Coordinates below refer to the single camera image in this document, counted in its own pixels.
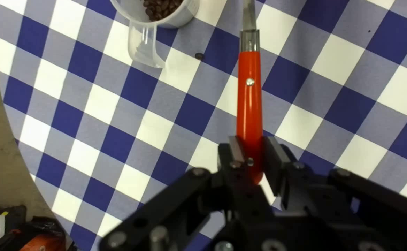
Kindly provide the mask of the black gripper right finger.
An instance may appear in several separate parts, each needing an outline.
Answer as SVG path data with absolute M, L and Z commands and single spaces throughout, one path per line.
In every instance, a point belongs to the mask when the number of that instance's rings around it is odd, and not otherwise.
M 273 137 L 262 138 L 262 170 L 271 192 L 285 205 L 289 195 L 289 171 L 303 170 L 291 150 Z

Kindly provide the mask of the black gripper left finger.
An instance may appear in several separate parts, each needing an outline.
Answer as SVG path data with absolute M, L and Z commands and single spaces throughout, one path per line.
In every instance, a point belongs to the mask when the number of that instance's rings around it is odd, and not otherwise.
M 217 177 L 224 185 L 250 185 L 249 167 L 244 145 L 238 137 L 230 137 L 217 146 Z

